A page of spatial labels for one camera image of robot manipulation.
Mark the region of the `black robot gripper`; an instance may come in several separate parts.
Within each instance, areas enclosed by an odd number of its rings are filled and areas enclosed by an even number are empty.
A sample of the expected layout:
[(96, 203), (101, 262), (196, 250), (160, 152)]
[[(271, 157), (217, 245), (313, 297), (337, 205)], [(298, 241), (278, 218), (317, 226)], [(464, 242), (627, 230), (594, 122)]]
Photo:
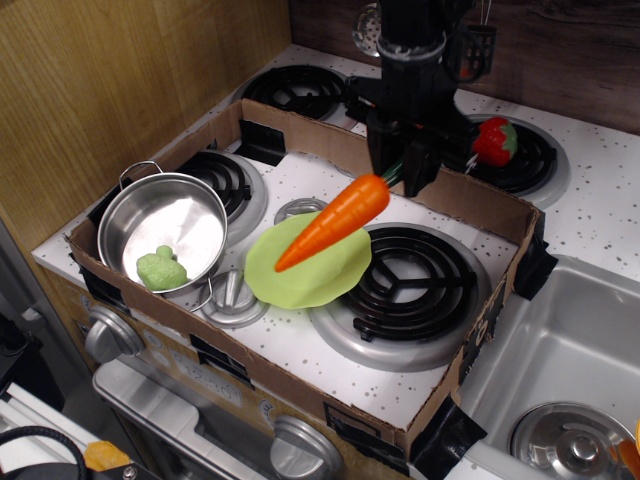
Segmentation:
[(478, 128), (456, 106), (460, 29), (441, 29), (417, 45), (378, 38), (377, 78), (346, 80), (347, 114), (366, 125), (373, 171), (401, 176), (413, 198), (441, 167), (467, 173), (477, 164)]

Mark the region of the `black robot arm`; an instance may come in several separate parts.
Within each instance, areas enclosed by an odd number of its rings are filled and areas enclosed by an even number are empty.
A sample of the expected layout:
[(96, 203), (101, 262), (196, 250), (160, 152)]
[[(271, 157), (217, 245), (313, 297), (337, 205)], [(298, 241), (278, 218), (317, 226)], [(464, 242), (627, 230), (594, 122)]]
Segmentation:
[(351, 76), (347, 112), (366, 126), (373, 171), (394, 172), (407, 197), (447, 167), (476, 165), (479, 130), (456, 106), (463, 16), (471, 1), (381, 1), (377, 78)]

